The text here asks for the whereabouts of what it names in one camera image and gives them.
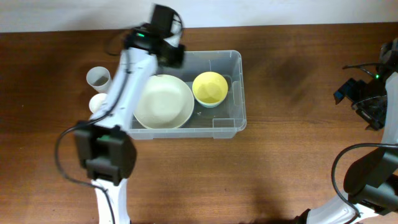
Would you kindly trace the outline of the small yellow bowl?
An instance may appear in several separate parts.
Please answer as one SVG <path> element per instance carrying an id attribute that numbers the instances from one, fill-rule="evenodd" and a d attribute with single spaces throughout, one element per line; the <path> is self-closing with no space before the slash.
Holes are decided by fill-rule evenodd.
<path id="1" fill-rule="evenodd" d="M 194 79 L 192 84 L 195 98 L 226 98 L 228 89 L 225 77 L 216 72 L 201 73 Z"/>

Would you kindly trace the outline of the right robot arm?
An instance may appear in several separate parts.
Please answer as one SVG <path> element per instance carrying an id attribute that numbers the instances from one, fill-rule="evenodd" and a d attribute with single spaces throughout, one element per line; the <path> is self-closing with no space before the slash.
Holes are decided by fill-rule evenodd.
<path id="1" fill-rule="evenodd" d="M 294 223 L 359 223 L 361 220 L 397 212 L 397 40 L 382 44 L 371 81 L 349 79 L 333 96 L 344 98 L 367 123 L 368 129 L 382 129 L 380 143 L 354 144 L 342 150 L 333 161 L 331 183 L 336 192 L 321 207 L 307 209 Z M 349 151 L 371 147 L 373 151 L 353 162 L 346 171 L 343 190 L 336 184 L 339 160 Z"/>

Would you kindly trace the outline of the small mint green bowl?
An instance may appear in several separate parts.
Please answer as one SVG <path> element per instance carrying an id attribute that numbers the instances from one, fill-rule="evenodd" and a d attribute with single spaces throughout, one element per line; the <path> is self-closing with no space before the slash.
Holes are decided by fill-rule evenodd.
<path id="1" fill-rule="evenodd" d="M 205 108 L 215 108 L 215 107 L 217 107 L 218 105 L 220 105 L 221 102 L 216 102 L 216 103 L 204 103 L 204 102 L 199 101 L 199 104 L 201 104 L 201 105 L 204 106 Z"/>

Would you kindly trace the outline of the translucent grey cup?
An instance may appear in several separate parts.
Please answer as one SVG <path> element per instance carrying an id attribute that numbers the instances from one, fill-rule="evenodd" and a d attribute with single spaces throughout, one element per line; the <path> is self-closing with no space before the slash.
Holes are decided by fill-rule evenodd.
<path id="1" fill-rule="evenodd" d="M 93 67 L 86 74 L 87 83 L 98 93 L 107 93 L 113 83 L 110 72 L 105 67 Z"/>

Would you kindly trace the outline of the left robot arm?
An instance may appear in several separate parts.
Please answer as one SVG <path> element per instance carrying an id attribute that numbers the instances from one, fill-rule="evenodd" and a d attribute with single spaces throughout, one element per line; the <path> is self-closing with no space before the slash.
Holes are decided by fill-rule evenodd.
<path id="1" fill-rule="evenodd" d="M 133 27 L 123 41 L 118 69 L 105 101 L 73 132 L 78 158 L 96 193 L 100 223 L 130 223 L 126 187 L 137 151 L 128 130 L 148 79 L 159 67 L 179 68 L 183 22 L 172 8 L 156 4 L 150 22 Z"/>

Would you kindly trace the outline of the small white bowl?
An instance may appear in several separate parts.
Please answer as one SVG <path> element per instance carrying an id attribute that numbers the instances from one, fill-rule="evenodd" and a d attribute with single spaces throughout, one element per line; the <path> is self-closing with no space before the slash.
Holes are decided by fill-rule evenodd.
<path id="1" fill-rule="evenodd" d="M 224 102 L 225 98 L 213 98 L 213 97 L 205 97 L 205 98 L 195 98 L 199 104 L 204 106 L 205 108 L 215 108 Z"/>

